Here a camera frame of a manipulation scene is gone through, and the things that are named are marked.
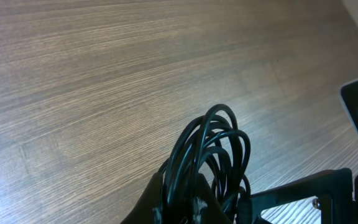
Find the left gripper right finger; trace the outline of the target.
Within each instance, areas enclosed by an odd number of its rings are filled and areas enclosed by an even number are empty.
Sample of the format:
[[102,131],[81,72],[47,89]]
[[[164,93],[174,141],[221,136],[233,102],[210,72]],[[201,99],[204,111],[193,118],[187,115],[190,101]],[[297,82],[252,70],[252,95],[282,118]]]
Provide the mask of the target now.
[[203,174],[197,175],[194,197],[195,224],[231,224]]

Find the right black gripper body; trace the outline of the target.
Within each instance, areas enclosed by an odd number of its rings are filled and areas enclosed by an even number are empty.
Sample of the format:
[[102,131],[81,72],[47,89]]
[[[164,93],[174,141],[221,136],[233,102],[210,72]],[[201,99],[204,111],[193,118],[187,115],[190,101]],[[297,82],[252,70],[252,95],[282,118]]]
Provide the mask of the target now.
[[262,211],[316,197],[314,208],[322,223],[358,223],[358,176],[349,168],[324,170],[251,196],[251,223],[267,223]]

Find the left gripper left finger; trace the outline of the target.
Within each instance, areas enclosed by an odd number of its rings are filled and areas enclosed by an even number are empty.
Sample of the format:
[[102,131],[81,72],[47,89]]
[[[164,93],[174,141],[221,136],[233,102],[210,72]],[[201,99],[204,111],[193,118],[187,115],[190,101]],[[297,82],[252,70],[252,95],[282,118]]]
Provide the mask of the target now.
[[121,224],[163,224],[164,196],[163,175],[156,172]]

